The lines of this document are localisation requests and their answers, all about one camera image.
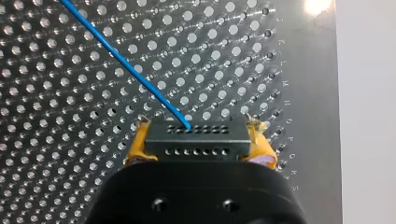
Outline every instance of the blue wire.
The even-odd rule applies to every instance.
[[[155,88],[149,83],[142,75],[140,75],[134,68],[120,55],[113,46],[107,41],[107,39],[102,36],[92,25],[87,19],[82,16],[78,10],[73,6],[73,4],[69,0],[61,0],[61,3],[64,4],[64,6],[79,20],[79,22],[82,23],[82,25],[85,26],[92,34],[93,36],[96,37],[96,39],[102,43],[102,45],[109,51],[111,54],[116,58],[140,83],[142,83],[143,86],[146,87],[157,99],[163,103],[168,110],[175,115],[175,117],[183,123],[184,127],[186,129],[190,129],[191,125],[189,122],[184,119],[183,115],[180,114],[180,112],[172,106],[168,100]]]

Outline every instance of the circular hole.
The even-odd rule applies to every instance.
[[[148,42],[148,49],[150,49],[150,50],[155,50],[157,48],[157,42],[155,42],[155,41],[153,41],[153,40],[150,40],[149,42]]]
[[[194,33],[189,33],[189,35],[187,36],[187,40],[189,40],[190,43],[194,43],[197,40],[197,35]]]
[[[265,36],[265,37],[268,38],[268,37],[271,37],[271,35],[272,35],[272,32],[271,32],[270,30],[265,30],[265,31],[264,31],[264,36]]]
[[[224,208],[225,211],[229,213],[234,213],[239,210],[239,204],[231,199],[224,201],[222,207]]]
[[[266,16],[270,13],[270,9],[268,7],[265,7],[262,9],[262,15]]]
[[[191,154],[191,150],[190,149],[184,149],[184,155],[186,155],[186,156],[190,156],[190,154]]]
[[[151,209],[155,212],[163,212],[166,209],[167,203],[165,201],[165,199],[155,199],[154,202],[151,205]]]
[[[260,23],[258,21],[252,21],[250,24],[250,29],[256,31],[260,28]]]
[[[132,25],[131,25],[131,23],[128,23],[128,22],[124,23],[124,24],[122,25],[122,30],[123,30],[123,32],[125,32],[125,33],[131,33],[131,32],[132,32]]]
[[[137,0],[136,3],[140,6],[140,7],[144,7],[148,1],[147,0]]]
[[[174,58],[174,59],[172,60],[172,65],[173,65],[174,67],[179,67],[179,66],[181,65],[181,60],[180,60],[179,58]]]
[[[190,21],[192,19],[192,12],[191,11],[185,11],[183,13],[183,19],[185,21]]]
[[[209,32],[207,32],[207,36],[209,36],[211,39],[214,39],[216,36],[218,36],[218,31],[215,29],[210,29]]]
[[[180,98],[180,103],[182,104],[182,105],[186,105],[186,104],[188,104],[189,103],[189,98],[187,97],[187,96],[182,96],[181,98]]]
[[[249,7],[255,7],[257,6],[257,0],[247,0],[247,5]]]
[[[107,8],[103,5],[100,5],[100,6],[98,6],[96,11],[98,12],[99,15],[103,16],[103,15],[106,15]]]
[[[201,154],[201,149],[200,148],[195,148],[193,151],[194,155],[200,155]]]
[[[163,16],[163,24],[169,25],[172,23],[172,17],[169,15],[164,15]]]
[[[105,36],[112,36],[113,35],[113,29],[111,29],[110,27],[105,27],[105,29],[103,29],[103,34]]]
[[[199,54],[193,54],[192,57],[191,57],[191,61],[193,63],[198,63],[198,62],[201,61],[201,56],[199,56]]]
[[[180,148],[175,148],[175,155],[180,155],[181,154],[181,149]]]
[[[166,82],[164,81],[159,81],[157,84],[158,89],[163,90],[166,88]]]
[[[235,4],[233,2],[229,2],[229,3],[227,3],[227,5],[225,5],[225,9],[228,12],[232,12],[235,10]]]
[[[231,25],[228,31],[231,35],[235,35],[236,33],[238,33],[238,27],[236,25]]]
[[[204,10],[204,13],[207,17],[212,16],[214,12],[215,12],[215,9],[213,9],[213,7],[206,7]]]
[[[280,161],[277,166],[276,166],[276,170],[277,171],[283,171],[285,170],[287,167],[287,164],[284,161]]]
[[[230,149],[224,148],[224,149],[221,151],[221,154],[224,155],[224,156],[230,154]]]
[[[177,44],[177,40],[174,37],[170,36],[168,38],[167,44],[169,45],[169,47],[173,47]]]
[[[142,25],[145,29],[149,29],[152,26],[152,21],[149,19],[144,19]]]
[[[128,47],[128,51],[129,51],[131,54],[137,53],[137,46],[136,46],[136,45],[130,45],[130,46]]]
[[[204,149],[204,155],[209,155],[210,154],[210,149],[208,149],[208,148],[205,148]]]

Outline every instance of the hole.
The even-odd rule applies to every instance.
[[[117,3],[117,9],[119,11],[124,11],[126,9],[126,3],[124,1],[119,1]]]
[[[180,103],[181,103],[182,105],[188,104],[188,103],[189,103],[189,98],[188,98],[187,96],[182,96],[182,97],[180,98]]]
[[[104,72],[102,72],[102,71],[99,71],[99,72],[96,73],[96,78],[98,80],[104,80],[106,78],[106,74]]]
[[[176,80],[176,84],[177,84],[179,87],[184,86],[185,83],[186,83],[186,81],[184,80],[183,77],[179,77],[179,78]]]
[[[173,65],[174,67],[179,67],[179,66],[181,65],[181,60],[180,60],[179,58],[174,58],[174,59],[172,60],[172,65]]]
[[[228,154],[230,154],[230,149],[224,148],[224,149],[221,151],[221,154],[224,155],[224,156],[227,156]]]
[[[236,25],[231,25],[228,31],[231,35],[235,35],[236,33],[238,33],[238,27]]]
[[[190,154],[191,154],[191,150],[190,149],[184,149],[184,155],[186,155],[186,156],[190,156]]]
[[[194,43],[197,40],[197,35],[194,33],[189,33],[189,35],[187,36],[187,40],[189,40],[190,43]]]
[[[206,7],[204,10],[204,13],[207,17],[212,16],[214,12],[215,12],[215,9],[213,9],[213,7]]]
[[[103,15],[106,15],[106,13],[107,13],[107,8],[106,8],[105,6],[103,6],[103,5],[100,5],[100,6],[97,8],[96,11],[98,12],[99,15],[103,16]]]
[[[152,68],[153,68],[155,71],[160,70],[162,67],[163,67],[163,65],[162,65],[160,62],[154,62],[154,63],[152,64]]]
[[[100,58],[100,54],[98,52],[96,52],[96,51],[93,51],[93,52],[91,52],[91,56],[90,57],[91,57],[91,60],[98,61],[99,58]]]
[[[199,56],[199,54],[193,54],[192,57],[191,57],[191,61],[193,63],[198,63],[198,62],[201,61],[201,56]]]
[[[165,199],[155,199],[154,202],[151,205],[151,209],[155,212],[163,212],[166,209],[167,203]]]
[[[111,96],[111,92],[110,91],[107,91],[107,90],[102,91],[102,97],[103,98],[108,99],[108,98],[110,98],[110,96]]]
[[[122,25],[122,30],[123,30],[123,32],[125,32],[125,33],[131,33],[131,32],[132,32],[132,25],[131,25],[131,23],[125,22],[125,23]]]
[[[212,117],[212,115],[208,111],[204,112],[204,114],[202,115],[202,118],[204,120],[208,120],[208,119],[210,119],[210,117]]]
[[[201,149],[200,148],[195,148],[193,151],[194,155],[200,155],[201,154]]]
[[[204,149],[204,155],[209,155],[210,154],[210,149],[209,148],[205,148]]]
[[[157,84],[158,89],[163,90],[166,88],[166,82],[164,81],[159,81]]]
[[[183,19],[185,21],[190,21],[192,19],[192,12],[191,11],[185,11],[183,13]]]
[[[205,94],[205,93],[201,93],[200,95],[199,95],[199,101],[201,101],[201,102],[205,102],[206,100],[207,100],[207,95]]]
[[[136,3],[138,6],[144,7],[148,3],[148,1],[147,0],[137,0]]]
[[[143,23],[142,23],[143,27],[145,27],[145,29],[149,29],[152,26],[152,21],[149,19],[144,19]]]
[[[153,41],[153,40],[150,40],[149,42],[148,42],[148,49],[150,49],[150,50],[155,50],[157,48],[157,42],[155,42],[155,41]]]
[[[252,29],[253,31],[258,30],[260,27],[260,23],[258,21],[252,21],[250,24],[250,29]]]
[[[172,17],[169,15],[164,15],[163,16],[163,24],[169,25],[172,23]]]
[[[105,27],[105,29],[103,29],[103,34],[105,36],[112,36],[113,35],[113,29],[111,29],[110,27]]]
[[[128,47],[128,51],[129,51],[131,54],[137,53],[137,46],[136,46],[136,45],[130,45],[130,46]]]
[[[262,15],[266,16],[270,13],[270,9],[268,7],[265,7],[262,9]]]
[[[222,203],[222,207],[224,208],[225,211],[229,213],[234,213],[239,210],[239,204],[231,199],[224,201]]]
[[[283,171],[286,167],[287,167],[287,164],[284,161],[280,161],[276,166],[276,170]]]
[[[225,9],[228,12],[232,12],[235,10],[235,4],[233,2],[229,2],[229,3],[227,3],[227,5],[225,5]]]
[[[168,38],[167,44],[169,45],[169,47],[173,47],[177,44],[177,40],[174,37],[170,36]]]
[[[272,60],[272,59],[274,59],[275,55],[274,55],[273,52],[268,52],[268,53],[265,55],[265,57],[266,57],[267,59],[269,59],[269,60]]]
[[[207,36],[209,36],[211,39],[214,39],[216,36],[218,36],[218,32],[215,29],[210,29],[209,32],[207,32]]]
[[[75,40],[76,40],[76,39],[75,39],[72,35],[67,35],[67,36],[66,36],[66,39],[65,39],[66,43],[69,44],[69,45],[74,44],[74,43],[75,43]]]
[[[257,87],[257,90],[259,91],[259,92],[264,92],[265,90],[267,89],[267,86],[265,85],[265,84],[260,84],[258,87]]]
[[[268,38],[268,37],[271,37],[271,35],[272,35],[272,32],[271,32],[270,30],[265,30],[265,31],[264,31],[264,36],[265,36],[265,37]]]
[[[203,82],[204,79],[205,79],[204,76],[201,75],[201,74],[198,74],[198,75],[195,77],[195,81],[196,81],[197,83]]]

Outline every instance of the white background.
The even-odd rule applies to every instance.
[[[338,0],[336,15],[344,224],[395,224],[396,1]]]

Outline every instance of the perforated metal plate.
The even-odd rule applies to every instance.
[[[340,220],[332,5],[313,17],[305,1],[73,2],[186,119],[265,120],[310,219]],[[139,116],[173,117],[57,0],[0,0],[0,22],[0,220],[83,223]]]

